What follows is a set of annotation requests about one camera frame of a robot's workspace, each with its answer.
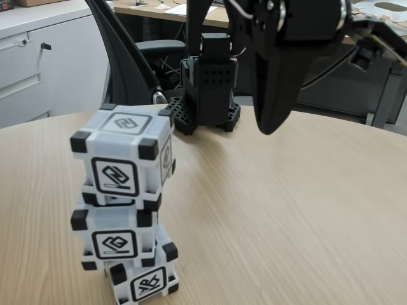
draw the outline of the drawer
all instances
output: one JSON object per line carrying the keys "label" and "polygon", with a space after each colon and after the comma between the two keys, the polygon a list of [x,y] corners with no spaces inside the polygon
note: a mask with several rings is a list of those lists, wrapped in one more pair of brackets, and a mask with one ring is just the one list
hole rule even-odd
{"label": "drawer", "polygon": [[28,122],[50,110],[44,83],[0,98],[0,128]]}
{"label": "drawer", "polygon": [[22,33],[0,40],[0,89],[39,74],[34,43]]}

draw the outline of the white cube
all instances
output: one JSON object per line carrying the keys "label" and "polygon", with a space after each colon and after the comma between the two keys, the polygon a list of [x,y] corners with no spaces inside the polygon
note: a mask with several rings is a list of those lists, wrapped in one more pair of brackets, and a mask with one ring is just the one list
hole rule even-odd
{"label": "white cube", "polygon": [[130,198],[143,209],[144,201],[157,201],[175,169],[173,131],[171,111],[104,105],[71,137],[75,158],[85,162],[83,193],[96,205]]}
{"label": "white cube", "polygon": [[179,280],[174,270],[178,250],[161,223],[156,240],[156,257],[149,268],[137,267],[132,261],[105,263],[117,304],[134,305],[152,295],[165,296],[178,290]]}
{"label": "white cube", "polygon": [[127,260],[150,266],[157,224],[158,212],[138,210],[136,205],[94,207],[80,198],[71,226],[83,239],[83,269],[103,269],[106,261]]}

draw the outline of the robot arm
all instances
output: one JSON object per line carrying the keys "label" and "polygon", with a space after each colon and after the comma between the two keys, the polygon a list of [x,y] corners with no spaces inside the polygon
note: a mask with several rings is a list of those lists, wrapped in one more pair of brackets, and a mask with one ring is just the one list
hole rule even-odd
{"label": "robot arm", "polygon": [[[188,0],[188,52],[199,55],[212,0]],[[345,35],[358,42],[351,63],[366,70],[386,51],[407,65],[407,44],[385,23],[355,20],[350,0],[224,0],[231,54],[248,53],[256,121],[273,133],[288,117],[312,64],[335,54]]]}

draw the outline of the cube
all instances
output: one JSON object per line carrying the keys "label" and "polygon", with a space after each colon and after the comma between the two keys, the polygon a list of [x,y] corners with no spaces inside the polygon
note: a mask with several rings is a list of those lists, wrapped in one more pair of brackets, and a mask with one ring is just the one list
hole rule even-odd
{"label": "cube", "polygon": [[117,304],[133,305],[161,293],[178,290],[179,280],[174,270],[178,251],[159,223],[156,256],[150,267],[137,267],[132,261],[105,262],[105,274],[113,286]]}
{"label": "cube", "polygon": [[104,105],[71,137],[75,158],[85,162],[83,193],[99,205],[131,198],[138,209],[159,200],[175,168],[174,116],[152,107]]}
{"label": "cube", "polygon": [[72,230],[83,239],[85,270],[103,269],[105,261],[132,261],[150,266],[155,257],[158,212],[132,205],[95,207],[81,197],[71,217]]}

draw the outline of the round table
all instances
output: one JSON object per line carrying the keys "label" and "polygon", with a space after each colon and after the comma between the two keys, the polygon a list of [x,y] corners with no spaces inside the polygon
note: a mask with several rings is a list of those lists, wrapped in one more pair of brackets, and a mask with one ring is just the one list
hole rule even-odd
{"label": "round table", "polygon": [[[0,130],[1,304],[112,305],[83,271],[70,217],[85,169],[72,114]],[[407,304],[407,138],[291,114],[261,134],[176,133],[160,218],[179,251],[178,292],[145,304]]]}

